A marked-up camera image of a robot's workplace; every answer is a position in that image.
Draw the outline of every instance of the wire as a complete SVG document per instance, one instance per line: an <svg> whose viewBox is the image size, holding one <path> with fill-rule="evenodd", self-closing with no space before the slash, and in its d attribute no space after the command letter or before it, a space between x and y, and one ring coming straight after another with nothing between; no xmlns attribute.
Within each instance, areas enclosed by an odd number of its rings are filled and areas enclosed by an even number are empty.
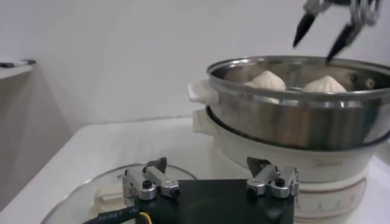
<svg viewBox="0 0 390 224"><path fill-rule="evenodd" d="M140 212L140 215L142 215L143 217L145 217L145 219L147 220L147 224L153 224L152 223L152 219L150 217L150 215L146 212Z"/></svg>

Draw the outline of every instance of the white dumpling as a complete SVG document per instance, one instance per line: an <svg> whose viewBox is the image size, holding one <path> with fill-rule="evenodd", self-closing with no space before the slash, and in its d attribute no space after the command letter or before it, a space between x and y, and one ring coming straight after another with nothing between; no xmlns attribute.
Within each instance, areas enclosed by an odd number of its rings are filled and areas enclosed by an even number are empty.
<svg viewBox="0 0 390 224"><path fill-rule="evenodd" d="M329 75L307 84L303 92L309 93L346 93L347 90Z"/></svg>
<svg viewBox="0 0 390 224"><path fill-rule="evenodd" d="M251 82L245 83L253 88L286 90L284 81L270 71L265 71L255 77Z"/></svg>
<svg viewBox="0 0 390 224"><path fill-rule="evenodd" d="M244 85L250 86L252 88L256 88L256 86L255 86L255 84L253 82L246 82L246 83L244 83Z"/></svg>

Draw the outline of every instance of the black cable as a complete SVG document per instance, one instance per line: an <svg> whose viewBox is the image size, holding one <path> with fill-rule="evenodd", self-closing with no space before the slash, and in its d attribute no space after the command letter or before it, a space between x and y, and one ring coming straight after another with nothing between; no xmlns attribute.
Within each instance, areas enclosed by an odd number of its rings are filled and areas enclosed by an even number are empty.
<svg viewBox="0 0 390 224"><path fill-rule="evenodd" d="M120 224L139 216L140 210L136 207L128 207L117 211L99 213L96 218L83 224Z"/></svg>

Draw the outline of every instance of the screw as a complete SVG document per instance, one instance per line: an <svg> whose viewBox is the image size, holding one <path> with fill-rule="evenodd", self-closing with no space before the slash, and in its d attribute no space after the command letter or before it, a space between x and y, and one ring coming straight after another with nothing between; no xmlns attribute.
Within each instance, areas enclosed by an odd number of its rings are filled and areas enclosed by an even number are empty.
<svg viewBox="0 0 390 224"><path fill-rule="evenodd" d="M152 187L152 182L150 180L144 180L142 182L142 188L143 189L149 189Z"/></svg>
<svg viewBox="0 0 390 224"><path fill-rule="evenodd" d="M275 185L277 187L284 187L285 186L285 179L278 178L275 180Z"/></svg>

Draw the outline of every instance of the pot handle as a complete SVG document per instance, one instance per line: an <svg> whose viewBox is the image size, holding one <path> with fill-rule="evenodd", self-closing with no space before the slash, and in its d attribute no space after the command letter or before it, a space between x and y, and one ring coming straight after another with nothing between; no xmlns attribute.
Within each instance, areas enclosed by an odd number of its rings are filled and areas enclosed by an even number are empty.
<svg viewBox="0 0 390 224"><path fill-rule="evenodd" d="M204 105L216 105L219 103L219 94L213 89L208 80L201 80L187 85L190 102L202 103Z"/></svg>

